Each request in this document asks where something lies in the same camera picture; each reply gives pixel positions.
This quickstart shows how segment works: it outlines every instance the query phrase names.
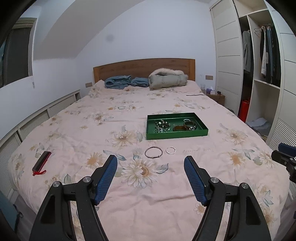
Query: wooden bedside table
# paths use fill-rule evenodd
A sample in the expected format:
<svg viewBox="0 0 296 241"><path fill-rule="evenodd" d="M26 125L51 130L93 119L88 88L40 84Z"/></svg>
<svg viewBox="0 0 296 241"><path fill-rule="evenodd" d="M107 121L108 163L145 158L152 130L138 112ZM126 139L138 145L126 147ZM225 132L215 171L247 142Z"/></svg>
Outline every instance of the wooden bedside table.
<svg viewBox="0 0 296 241"><path fill-rule="evenodd" d="M210 95L206 93L206 96L210 97L212 100L216 101L218 104L224 106L224 101L225 101L225 95L219 95L219 94L214 94Z"/></svg>

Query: floral bedspread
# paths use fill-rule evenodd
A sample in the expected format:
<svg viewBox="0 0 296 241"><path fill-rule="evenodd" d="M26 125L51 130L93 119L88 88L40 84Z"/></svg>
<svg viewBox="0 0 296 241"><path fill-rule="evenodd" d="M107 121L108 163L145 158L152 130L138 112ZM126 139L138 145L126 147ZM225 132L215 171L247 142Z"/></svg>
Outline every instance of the floral bedspread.
<svg viewBox="0 0 296 241"><path fill-rule="evenodd" d="M9 161L13 183L37 213L54 181L77 182L114 154L118 169L97 207L109 240L191 240L205 210L184 171L184 158L191 155L224 183L247 182L274 238L289 189L287 171L271 160L271 149L234 114L207 96L187 96L199 93L193 81L149 91L105 89L101 80L88 96L27 136ZM177 112L195 112L208 127L208 136L146 140L147 115ZM150 146L164 154L146 158ZM176 148L173 155L165 152L171 146ZM32 167L44 150L52 152L43 167L46 173L33 176ZM157 149L150 151L158 155ZM71 209L77 239L84 240L75 202ZM225 204L217 240L224 239L229 211Z"/></svg>

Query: window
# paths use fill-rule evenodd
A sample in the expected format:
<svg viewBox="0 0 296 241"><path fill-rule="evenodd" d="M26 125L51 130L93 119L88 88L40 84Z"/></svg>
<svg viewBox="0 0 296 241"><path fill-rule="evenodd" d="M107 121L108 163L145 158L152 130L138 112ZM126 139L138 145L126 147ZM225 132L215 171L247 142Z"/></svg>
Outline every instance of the window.
<svg viewBox="0 0 296 241"><path fill-rule="evenodd" d="M35 18L20 18L0 47L0 88L32 75Z"/></svg>

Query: wall switch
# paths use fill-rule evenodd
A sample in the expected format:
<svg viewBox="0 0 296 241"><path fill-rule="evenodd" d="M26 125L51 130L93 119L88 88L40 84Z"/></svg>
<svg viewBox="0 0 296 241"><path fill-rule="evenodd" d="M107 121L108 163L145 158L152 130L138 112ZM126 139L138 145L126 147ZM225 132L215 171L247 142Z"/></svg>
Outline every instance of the wall switch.
<svg viewBox="0 0 296 241"><path fill-rule="evenodd" d="M85 87L86 87L86 88L87 88L87 87L92 87L92 82L86 83L86 84L85 84Z"/></svg>
<svg viewBox="0 0 296 241"><path fill-rule="evenodd" d="M205 79L206 79L206 80L213 80L213 78L214 78L214 77L213 77L212 75L206 75L206 76L205 76Z"/></svg>

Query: green box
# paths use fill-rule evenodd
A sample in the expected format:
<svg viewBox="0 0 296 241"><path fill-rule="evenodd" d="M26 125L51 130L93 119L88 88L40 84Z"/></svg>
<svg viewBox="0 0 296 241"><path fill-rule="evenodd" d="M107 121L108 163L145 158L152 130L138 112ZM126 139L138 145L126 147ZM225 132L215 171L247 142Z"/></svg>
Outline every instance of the green box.
<svg viewBox="0 0 296 241"><path fill-rule="evenodd" d="M174 126L182 126L184 119L189 119L197 124L194 131L173 131ZM155 122L164 120L170 123L170 131L163 133L154 133ZM195 113L176 113L176 114L164 114L164 115L148 115L147 127L146 127L146 139L172 139L172 138L184 138L184 137L201 137L207 136L209 129L198 118Z"/></svg>

